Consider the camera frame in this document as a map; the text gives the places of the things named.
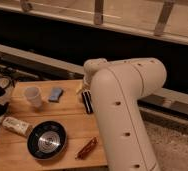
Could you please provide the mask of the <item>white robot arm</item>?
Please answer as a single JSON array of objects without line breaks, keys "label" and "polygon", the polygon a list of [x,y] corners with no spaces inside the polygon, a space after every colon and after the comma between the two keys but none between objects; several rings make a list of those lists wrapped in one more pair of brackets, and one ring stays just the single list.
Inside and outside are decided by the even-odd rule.
[{"label": "white robot arm", "polygon": [[84,63],[83,87],[91,93],[110,171],[161,171],[138,100],[162,88],[167,72],[156,58]]}]

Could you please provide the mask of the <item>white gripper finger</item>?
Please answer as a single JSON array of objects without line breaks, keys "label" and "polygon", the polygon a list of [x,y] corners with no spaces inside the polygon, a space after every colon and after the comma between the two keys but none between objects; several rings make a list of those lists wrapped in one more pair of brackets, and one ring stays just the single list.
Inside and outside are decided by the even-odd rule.
[{"label": "white gripper finger", "polygon": [[78,89],[78,91],[76,92],[77,94],[81,93],[83,91],[83,88]]}]

